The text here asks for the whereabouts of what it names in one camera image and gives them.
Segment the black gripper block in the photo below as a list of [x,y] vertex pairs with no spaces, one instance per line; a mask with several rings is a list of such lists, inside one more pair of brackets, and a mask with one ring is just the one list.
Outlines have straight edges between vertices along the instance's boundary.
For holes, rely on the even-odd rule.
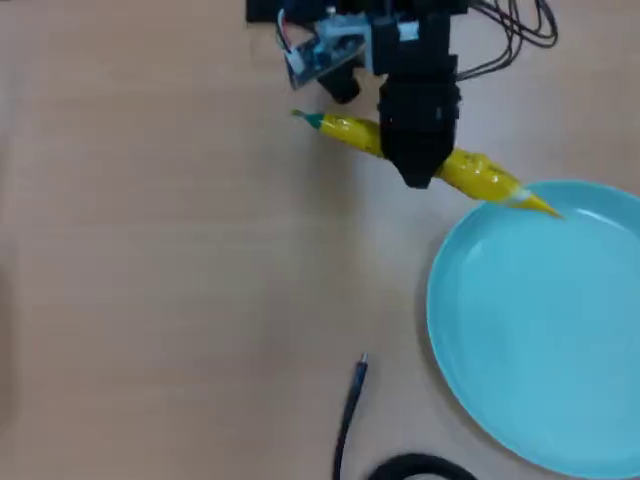
[[371,25],[372,69],[379,91],[383,156],[413,189],[427,189],[451,155],[458,57],[450,52],[451,16],[378,18]]

